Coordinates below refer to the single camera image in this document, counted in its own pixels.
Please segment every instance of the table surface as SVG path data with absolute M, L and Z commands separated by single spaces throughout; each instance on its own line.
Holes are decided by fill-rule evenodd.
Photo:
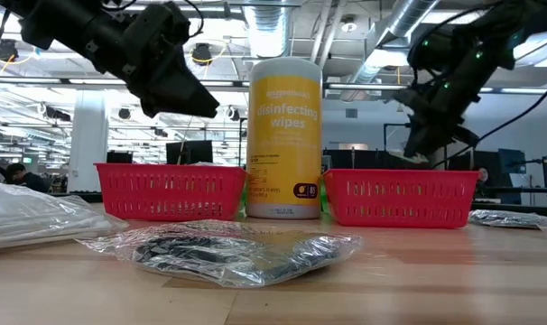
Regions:
M 247 222 L 366 242 L 346 262 L 251 290 L 148 273 L 73 241 L 1 250 L 0 325 L 547 324 L 541 231 Z

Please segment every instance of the wooden table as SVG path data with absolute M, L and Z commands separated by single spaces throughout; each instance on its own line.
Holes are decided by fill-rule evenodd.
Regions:
M 366 245 L 254 290 L 147 273 L 72 241 L 0 251 L 0 325 L 547 324 L 540 231 L 249 222 L 357 233 Z

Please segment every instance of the red plastic basket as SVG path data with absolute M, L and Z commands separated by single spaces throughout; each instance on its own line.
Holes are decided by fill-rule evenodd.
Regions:
M 344 226 L 460 228 L 477 172 L 330 170 L 331 213 Z
M 246 172 L 218 166 L 96 163 L 105 211 L 159 221 L 231 220 Z

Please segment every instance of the yellow label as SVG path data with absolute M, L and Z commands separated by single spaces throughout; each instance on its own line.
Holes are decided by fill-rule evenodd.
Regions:
M 248 202 L 319 205 L 320 83 L 268 77 L 249 96 Z

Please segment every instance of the disinfecting wipes container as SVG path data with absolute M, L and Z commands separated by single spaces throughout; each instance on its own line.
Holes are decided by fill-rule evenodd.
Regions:
M 263 61 L 251 71 L 246 213 L 320 216 L 321 70 L 302 59 Z

